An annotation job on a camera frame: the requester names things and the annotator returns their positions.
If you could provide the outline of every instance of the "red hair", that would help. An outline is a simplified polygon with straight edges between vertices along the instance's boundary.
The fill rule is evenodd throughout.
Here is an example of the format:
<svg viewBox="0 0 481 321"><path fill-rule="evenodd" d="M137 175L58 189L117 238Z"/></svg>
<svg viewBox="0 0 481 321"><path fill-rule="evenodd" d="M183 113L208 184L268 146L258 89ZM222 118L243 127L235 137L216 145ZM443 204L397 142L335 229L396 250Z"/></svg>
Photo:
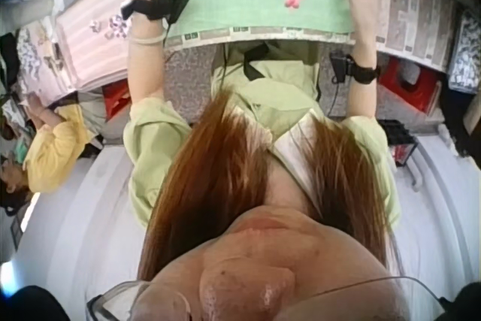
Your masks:
<svg viewBox="0 0 481 321"><path fill-rule="evenodd" d="M141 280L152 280L169 262L264 204L268 150L252 146L248 121L228 110L230 95L224 90L207 106L168 172L147 228ZM320 121L313 145L300 147L315 188L313 218L351 235L386 265L389 224L369 155L349 129Z"/></svg>

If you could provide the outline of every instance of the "green table surface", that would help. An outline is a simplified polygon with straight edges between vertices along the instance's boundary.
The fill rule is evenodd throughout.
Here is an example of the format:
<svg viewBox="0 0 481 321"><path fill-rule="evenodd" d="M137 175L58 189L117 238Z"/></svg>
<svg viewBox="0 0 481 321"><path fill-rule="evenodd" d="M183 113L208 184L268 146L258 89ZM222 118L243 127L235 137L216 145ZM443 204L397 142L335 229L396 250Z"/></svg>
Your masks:
<svg viewBox="0 0 481 321"><path fill-rule="evenodd" d="M235 26L287 26L324 32L352 31L347 0L190 0L169 36Z"/></svg>

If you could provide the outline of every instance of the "light green sleeve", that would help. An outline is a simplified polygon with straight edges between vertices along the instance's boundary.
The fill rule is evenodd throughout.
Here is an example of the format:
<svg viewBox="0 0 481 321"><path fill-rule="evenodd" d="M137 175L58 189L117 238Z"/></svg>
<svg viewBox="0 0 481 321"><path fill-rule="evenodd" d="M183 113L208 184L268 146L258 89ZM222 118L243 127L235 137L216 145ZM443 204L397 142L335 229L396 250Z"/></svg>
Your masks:
<svg viewBox="0 0 481 321"><path fill-rule="evenodd" d="M129 195L141 223L146 226L172 160L190 127L170 102L146 98L132 105L123 139L134 163Z"/></svg>
<svg viewBox="0 0 481 321"><path fill-rule="evenodd" d="M350 117L343 124L351 130L357 142L369 152L376 169L381 195L386 205L386 214L394 227L401 216L398 191L389 167L388 139L384 129L374 118Z"/></svg>

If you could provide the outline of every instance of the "bracelet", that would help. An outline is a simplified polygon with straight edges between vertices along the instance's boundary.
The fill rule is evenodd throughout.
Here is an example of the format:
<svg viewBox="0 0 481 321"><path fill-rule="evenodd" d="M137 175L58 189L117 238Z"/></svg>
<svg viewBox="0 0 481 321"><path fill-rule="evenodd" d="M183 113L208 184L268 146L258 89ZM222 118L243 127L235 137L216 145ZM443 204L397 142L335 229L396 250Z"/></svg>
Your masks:
<svg viewBox="0 0 481 321"><path fill-rule="evenodd" d="M162 43L165 38L167 37L167 32L164 31L162 33L162 35L160 35L159 37L156 37L156 38L148 38L148 39L140 39L140 38L133 38L130 34L129 34L129 40L132 42L132 43L136 43L136 44L140 44L140 45L155 45L155 44L158 44L158 43Z"/></svg>
<svg viewBox="0 0 481 321"><path fill-rule="evenodd" d="M148 39L141 39L141 38L132 37L132 28L130 28L129 35L128 35L129 40L132 43L136 43L136 44L140 44L140 45L154 45L154 44L162 43L167 38L167 31L165 30L166 23L167 22L165 21L165 18L162 19L162 28L163 28L162 35L160 35L158 37L154 37L154 38L148 38Z"/></svg>

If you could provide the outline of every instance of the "sleeve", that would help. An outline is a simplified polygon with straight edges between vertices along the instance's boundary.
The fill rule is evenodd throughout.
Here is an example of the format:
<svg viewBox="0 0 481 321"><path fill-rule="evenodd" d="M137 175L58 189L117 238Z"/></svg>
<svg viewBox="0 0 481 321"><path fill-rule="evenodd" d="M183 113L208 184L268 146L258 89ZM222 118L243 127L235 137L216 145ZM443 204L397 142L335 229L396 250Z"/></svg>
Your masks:
<svg viewBox="0 0 481 321"><path fill-rule="evenodd" d="M55 126L50 132L39 132L41 151L32 161L37 169L55 177L58 172L65 172L65 165L70 162L79 138L75 123L65 121Z"/></svg>
<svg viewBox="0 0 481 321"><path fill-rule="evenodd" d="M135 213L146 226L172 160L190 127L170 102L146 98L132 105L124 133L127 154L134 163L129 195Z"/></svg>
<svg viewBox="0 0 481 321"><path fill-rule="evenodd" d="M39 129L29 150L33 155L29 159L29 167L36 170L35 177L33 174L29 176L32 176L32 184L41 183L49 189L53 180L61 180L69 173L68 165L79 148L79 138L77 126L70 121L62 122L51 130L44 127Z"/></svg>
<svg viewBox="0 0 481 321"><path fill-rule="evenodd" d="M350 117L344 120L343 124L351 130L357 142L369 152L374 162L381 195L386 206L386 214L391 227L394 228L401 217L401 208L398 191L389 166L393 160L389 153L386 133L374 118Z"/></svg>

